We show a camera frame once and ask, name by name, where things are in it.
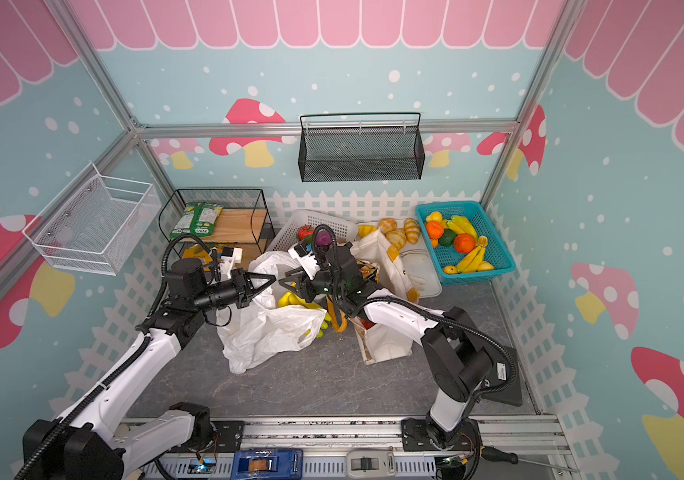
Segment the white plastic grocery bag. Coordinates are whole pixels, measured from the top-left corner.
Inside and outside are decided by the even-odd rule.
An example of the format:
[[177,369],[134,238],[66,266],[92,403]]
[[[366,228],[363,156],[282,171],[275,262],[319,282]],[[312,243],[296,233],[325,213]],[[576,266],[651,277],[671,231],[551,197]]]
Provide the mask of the white plastic grocery bag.
[[327,311],[302,306],[278,308],[278,300],[289,292],[275,282],[272,304],[250,304],[225,312],[230,323],[218,329],[223,355],[233,374],[243,374],[273,356],[296,352],[311,345],[326,324]]

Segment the white canvas tote bag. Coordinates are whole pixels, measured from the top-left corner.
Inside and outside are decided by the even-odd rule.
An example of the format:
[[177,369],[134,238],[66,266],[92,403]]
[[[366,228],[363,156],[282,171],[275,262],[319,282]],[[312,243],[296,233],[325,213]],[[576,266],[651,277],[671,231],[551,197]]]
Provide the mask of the white canvas tote bag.
[[[372,280],[386,289],[390,295],[408,300],[419,301],[419,293],[408,278],[399,250],[381,233],[374,229],[366,236],[356,240],[351,253],[358,261],[359,269],[365,280]],[[352,320],[354,331],[360,347],[363,361],[371,365],[387,360],[405,357],[411,354],[412,345],[419,342],[419,337],[405,335],[406,330],[390,325],[376,326],[372,320],[362,317],[349,318],[341,308],[339,316],[334,310],[334,301],[327,297],[327,310],[335,331],[346,329]]]

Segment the green avocado fruit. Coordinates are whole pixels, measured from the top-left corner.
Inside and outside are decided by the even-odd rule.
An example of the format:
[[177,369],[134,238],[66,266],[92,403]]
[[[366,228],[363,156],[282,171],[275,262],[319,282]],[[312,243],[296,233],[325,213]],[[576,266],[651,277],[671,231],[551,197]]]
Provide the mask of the green avocado fruit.
[[438,243],[444,247],[452,247],[457,234],[451,229],[445,229],[442,236],[438,239]]

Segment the red orange fruit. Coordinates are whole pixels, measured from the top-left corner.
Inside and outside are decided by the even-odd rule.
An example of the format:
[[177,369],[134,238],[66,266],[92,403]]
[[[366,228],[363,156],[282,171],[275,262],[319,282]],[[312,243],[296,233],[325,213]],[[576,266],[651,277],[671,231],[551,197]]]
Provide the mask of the red orange fruit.
[[471,234],[458,234],[454,239],[453,247],[459,254],[467,255],[475,249],[476,238]]

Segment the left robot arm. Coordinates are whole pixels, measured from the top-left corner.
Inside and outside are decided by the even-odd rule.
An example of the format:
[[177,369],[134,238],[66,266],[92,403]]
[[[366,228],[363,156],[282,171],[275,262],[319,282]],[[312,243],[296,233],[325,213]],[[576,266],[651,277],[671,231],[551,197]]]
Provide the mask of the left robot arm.
[[210,410],[178,402],[124,435],[116,430],[153,378],[191,341],[208,313],[242,309],[275,283],[271,274],[241,268],[221,277],[216,260],[161,260],[161,287],[138,336],[118,362],[76,403],[51,421],[36,421],[23,436],[19,479],[123,479],[167,451],[209,449],[217,434]]

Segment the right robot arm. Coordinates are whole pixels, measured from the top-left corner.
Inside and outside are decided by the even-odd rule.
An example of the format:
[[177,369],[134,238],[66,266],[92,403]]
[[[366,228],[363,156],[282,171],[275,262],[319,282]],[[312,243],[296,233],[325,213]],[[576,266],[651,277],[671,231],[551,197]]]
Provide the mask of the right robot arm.
[[305,301],[324,296],[336,316],[368,320],[422,346],[438,391],[404,446],[449,450],[466,441],[479,451],[482,442],[469,413],[483,399],[519,393],[515,351],[478,330],[459,307],[427,309],[364,276],[350,243],[331,241],[320,247],[311,235],[307,244],[297,243],[288,253],[299,264],[279,281],[289,291]]

